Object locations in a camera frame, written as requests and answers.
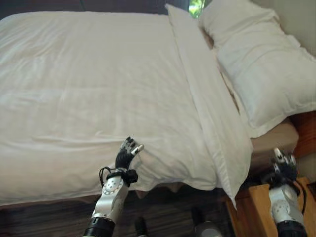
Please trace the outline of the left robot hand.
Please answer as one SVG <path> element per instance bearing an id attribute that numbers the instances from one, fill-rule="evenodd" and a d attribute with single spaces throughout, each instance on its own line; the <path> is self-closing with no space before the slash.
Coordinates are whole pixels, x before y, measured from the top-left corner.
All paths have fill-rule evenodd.
<path id="1" fill-rule="evenodd" d="M 124 168 L 128 170 L 134 157 L 143 149 L 143 144 L 139 144 L 133 138 L 127 137 L 120 146 L 116 157 L 115 168 Z"/>

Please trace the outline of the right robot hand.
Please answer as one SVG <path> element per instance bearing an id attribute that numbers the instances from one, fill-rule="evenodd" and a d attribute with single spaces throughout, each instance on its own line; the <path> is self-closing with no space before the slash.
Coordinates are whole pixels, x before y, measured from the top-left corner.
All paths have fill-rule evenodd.
<path id="1" fill-rule="evenodd" d="M 274 148 L 273 167 L 276 176 L 282 181 L 294 182 L 297 179 L 297 163 L 293 153 Z"/>

